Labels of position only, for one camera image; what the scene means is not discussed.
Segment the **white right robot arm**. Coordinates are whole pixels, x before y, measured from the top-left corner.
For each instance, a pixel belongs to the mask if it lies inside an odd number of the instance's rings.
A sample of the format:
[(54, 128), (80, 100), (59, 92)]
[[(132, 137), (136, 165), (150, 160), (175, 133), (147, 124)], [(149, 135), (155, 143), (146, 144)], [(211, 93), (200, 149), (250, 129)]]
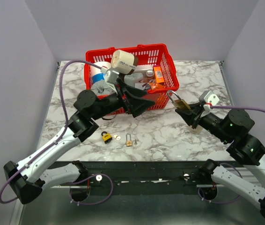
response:
[(202, 103), (191, 104), (186, 109), (178, 107), (175, 111), (188, 126), (192, 128), (201, 126), (223, 144), (228, 144), (227, 152), (230, 156), (249, 170), (261, 186), (231, 173), (211, 159), (199, 168), (199, 180), (205, 184), (213, 181), (229, 188), (259, 209), (265, 219), (265, 147), (258, 138), (249, 133), (255, 122), (246, 112), (247, 109), (232, 106), (228, 109), (229, 112), (223, 119), (211, 112), (203, 115)]

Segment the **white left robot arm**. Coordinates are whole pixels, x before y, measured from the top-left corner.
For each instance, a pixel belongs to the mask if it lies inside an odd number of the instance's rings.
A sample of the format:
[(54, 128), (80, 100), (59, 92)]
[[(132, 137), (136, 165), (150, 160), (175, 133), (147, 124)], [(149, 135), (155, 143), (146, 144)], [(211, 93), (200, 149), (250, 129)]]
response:
[(155, 105), (147, 91), (126, 85), (120, 79), (117, 82), (116, 92), (102, 99), (92, 90), (80, 92), (74, 103), (77, 111), (66, 118), (64, 127), (55, 137), (25, 159), (17, 163), (9, 161), (3, 166), (6, 184), (12, 188), (22, 204), (35, 200), (47, 187), (70, 182), (82, 185), (86, 181), (86, 168), (76, 162), (50, 170), (48, 175), (45, 171), (98, 129), (95, 120), (121, 108), (127, 114), (137, 117)]

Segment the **small silver keys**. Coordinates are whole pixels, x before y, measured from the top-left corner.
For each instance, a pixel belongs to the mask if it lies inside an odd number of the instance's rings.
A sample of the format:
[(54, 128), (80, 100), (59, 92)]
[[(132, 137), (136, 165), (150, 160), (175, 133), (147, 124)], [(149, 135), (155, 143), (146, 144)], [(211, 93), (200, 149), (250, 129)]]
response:
[(121, 139), (121, 137), (118, 135), (113, 135), (112, 137), (115, 138), (117, 141), (119, 141)]

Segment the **small brass padlock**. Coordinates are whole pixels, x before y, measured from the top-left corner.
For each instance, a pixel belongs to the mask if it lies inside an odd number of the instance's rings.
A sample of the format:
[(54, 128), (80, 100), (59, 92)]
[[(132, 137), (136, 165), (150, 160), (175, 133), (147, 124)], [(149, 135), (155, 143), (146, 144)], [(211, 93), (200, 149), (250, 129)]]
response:
[(125, 144), (126, 144), (127, 147), (131, 147), (133, 145), (132, 137), (131, 137), (130, 133), (126, 134), (126, 142), (125, 142)]

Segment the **yellow padlock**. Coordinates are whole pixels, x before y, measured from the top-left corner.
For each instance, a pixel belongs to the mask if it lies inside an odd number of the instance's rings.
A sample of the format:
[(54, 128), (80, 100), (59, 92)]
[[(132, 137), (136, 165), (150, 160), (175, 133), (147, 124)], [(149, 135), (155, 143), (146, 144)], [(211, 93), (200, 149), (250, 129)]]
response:
[(112, 141), (113, 137), (111, 136), (110, 133), (106, 132), (106, 131), (103, 131), (101, 133), (101, 136), (102, 136), (102, 139), (104, 141), (105, 144), (108, 144)]

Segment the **large brass padlock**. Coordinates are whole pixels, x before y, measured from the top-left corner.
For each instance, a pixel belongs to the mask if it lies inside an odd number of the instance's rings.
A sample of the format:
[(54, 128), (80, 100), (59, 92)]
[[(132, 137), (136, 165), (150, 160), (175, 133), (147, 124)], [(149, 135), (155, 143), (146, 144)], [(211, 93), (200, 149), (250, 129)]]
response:
[(168, 90), (167, 91), (167, 96), (177, 109), (181, 110), (191, 110), (191, 107), (186, 103), (185, 100), (181, 99), (180, 96), (173, 90)]

